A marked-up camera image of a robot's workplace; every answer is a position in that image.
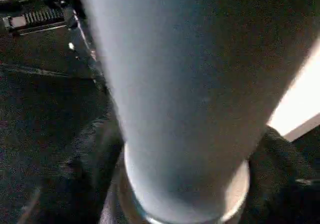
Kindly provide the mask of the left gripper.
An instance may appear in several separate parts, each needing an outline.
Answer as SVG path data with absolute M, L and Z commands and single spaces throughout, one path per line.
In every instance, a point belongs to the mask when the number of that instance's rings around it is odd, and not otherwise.
M 0 28 L 14 36 L 65 26 L 67 7 L 78 7 L 78 0 L 0 0 Z M 68 47 L 84 63 L 96 87 L 106 87 L 101 60 L 87 26 L 67 27 Z

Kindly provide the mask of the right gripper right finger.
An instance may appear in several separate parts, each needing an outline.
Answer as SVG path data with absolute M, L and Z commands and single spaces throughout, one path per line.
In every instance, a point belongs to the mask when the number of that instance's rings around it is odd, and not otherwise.
M 320 222 L 320 129 L 293 142 L 268 127 L 249 159 L 242 224 Z

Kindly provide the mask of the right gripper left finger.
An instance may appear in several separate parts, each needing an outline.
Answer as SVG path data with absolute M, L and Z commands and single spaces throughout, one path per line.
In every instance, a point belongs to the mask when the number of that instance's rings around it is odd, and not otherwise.
M 92 121 L 74 138 L 58 173 L 47 177 L 39 224 L 97 224 L 124 145 L 117 121 Z

